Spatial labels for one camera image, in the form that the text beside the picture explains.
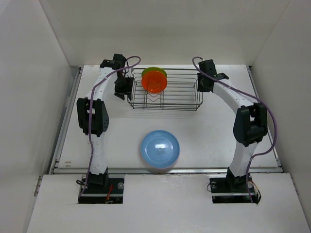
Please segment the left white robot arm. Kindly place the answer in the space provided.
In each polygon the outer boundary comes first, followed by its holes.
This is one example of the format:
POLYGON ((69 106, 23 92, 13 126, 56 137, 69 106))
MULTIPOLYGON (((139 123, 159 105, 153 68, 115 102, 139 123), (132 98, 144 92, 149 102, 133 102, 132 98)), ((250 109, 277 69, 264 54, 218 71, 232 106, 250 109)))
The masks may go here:
POLYGON ((108 189, 109 181, 104 177, 107 170, 104 134, 109 126, 105 100, 109 95, 121 100, 132 99, 133 78, 126 76, 127 65, 128 59, 122 54, 114 54, 113 59, 103 60, 94 86, 86 97, 78 98, 76 102, 78 124, 91 148, 86 178, 77 181, 83 191, 91 186, 100 193, 108 189))

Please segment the blue plate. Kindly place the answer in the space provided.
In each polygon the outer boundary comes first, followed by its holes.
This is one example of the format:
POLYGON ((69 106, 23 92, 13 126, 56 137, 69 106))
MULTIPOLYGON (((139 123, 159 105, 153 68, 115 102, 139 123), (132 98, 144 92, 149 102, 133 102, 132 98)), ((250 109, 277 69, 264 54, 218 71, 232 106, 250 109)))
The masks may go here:
POLYGON ((140 154, 150 167, 169 169, 179 158, 180 145, 172 133, 156 130, 145 135, 140 145, 140 154))

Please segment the orange plate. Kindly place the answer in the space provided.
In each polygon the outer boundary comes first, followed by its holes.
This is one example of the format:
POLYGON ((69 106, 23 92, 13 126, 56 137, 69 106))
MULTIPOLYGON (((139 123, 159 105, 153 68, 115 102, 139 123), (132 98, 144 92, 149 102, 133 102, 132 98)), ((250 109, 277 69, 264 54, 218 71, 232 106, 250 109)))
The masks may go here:
POLYGON ((160 71, 149 71, 142 76, 141 85, 148 93, 161 93, 167 87, 167 75, 160 71))

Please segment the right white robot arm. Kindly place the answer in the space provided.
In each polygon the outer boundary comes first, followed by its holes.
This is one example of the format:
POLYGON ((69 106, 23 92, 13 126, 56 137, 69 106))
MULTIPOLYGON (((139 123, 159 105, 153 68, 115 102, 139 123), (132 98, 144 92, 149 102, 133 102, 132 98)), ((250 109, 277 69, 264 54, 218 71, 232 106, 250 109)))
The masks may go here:
POLYGON ((258 143, 267 135, 267 108, 254 102, 256 97, 239 90, 224 73, 217 73, 212 59, 195 66, 199 71, 199 90, 220 97, 235 114, 233 135, 236 148, 228 167, 225 185, 231 192, 246 192, 249 163, 258 143))

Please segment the wire dish rack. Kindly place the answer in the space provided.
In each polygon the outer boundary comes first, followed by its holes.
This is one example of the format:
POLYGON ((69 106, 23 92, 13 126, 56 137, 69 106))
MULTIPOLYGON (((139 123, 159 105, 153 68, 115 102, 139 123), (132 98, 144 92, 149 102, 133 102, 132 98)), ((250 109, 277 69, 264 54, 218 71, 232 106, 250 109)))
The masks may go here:
POLYGON ((194 69, 164 68, 167 87, 160 93, 149 93, 142 86, 142 68, 131 72, 134 79, 132 97, 127 102, 133 109, 196 111, 203 103, 198 91, 198 76, 194 69))

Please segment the green plate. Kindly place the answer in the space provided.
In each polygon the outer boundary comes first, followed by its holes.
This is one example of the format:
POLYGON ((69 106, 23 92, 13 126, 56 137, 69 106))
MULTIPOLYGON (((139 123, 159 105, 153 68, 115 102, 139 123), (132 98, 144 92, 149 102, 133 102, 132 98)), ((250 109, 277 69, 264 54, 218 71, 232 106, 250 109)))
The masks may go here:
POLYGON ((165 77, 167 77, 166 71, 165 71, 164 69, 162 69, 162 68, 159 68, 159 67, 148 67, 148 68, 145 68, 145 69, 142 71, 141 75, 144 76, 146 73, 151 72, 151 71, 160 72, 160 73, 162 73, 165 77))

